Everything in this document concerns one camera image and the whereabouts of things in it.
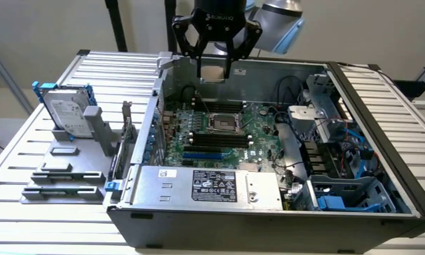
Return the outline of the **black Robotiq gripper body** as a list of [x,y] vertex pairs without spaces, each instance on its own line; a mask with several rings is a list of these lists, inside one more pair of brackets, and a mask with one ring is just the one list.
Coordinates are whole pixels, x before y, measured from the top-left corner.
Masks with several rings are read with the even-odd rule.
[[233,42],[247,24],[245,6],[247,1],[195,1],[197,43]]

